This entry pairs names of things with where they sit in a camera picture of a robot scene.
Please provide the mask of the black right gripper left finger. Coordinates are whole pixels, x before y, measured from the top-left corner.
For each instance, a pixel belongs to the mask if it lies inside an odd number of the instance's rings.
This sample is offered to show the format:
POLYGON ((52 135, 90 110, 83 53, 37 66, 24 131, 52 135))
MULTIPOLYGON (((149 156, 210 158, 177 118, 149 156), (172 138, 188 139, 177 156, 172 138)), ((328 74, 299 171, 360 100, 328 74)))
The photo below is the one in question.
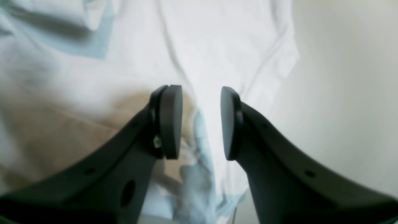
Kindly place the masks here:
POLYGON ((177 159, 181 85, 164 85, 112 139, 68 169, 1 197, 2 224, 135 224, 153 167, 177 159))

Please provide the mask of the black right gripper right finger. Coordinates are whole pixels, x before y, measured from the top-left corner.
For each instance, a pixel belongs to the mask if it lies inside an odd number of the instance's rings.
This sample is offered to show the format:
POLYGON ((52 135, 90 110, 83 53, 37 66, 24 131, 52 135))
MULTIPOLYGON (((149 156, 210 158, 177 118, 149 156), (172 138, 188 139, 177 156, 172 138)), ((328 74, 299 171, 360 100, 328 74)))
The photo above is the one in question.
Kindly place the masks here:
POLYGON ((230 87, 221 91, 225 157, 247 174, 260 224, 393 224, 394 197, 324 167, 230 87))

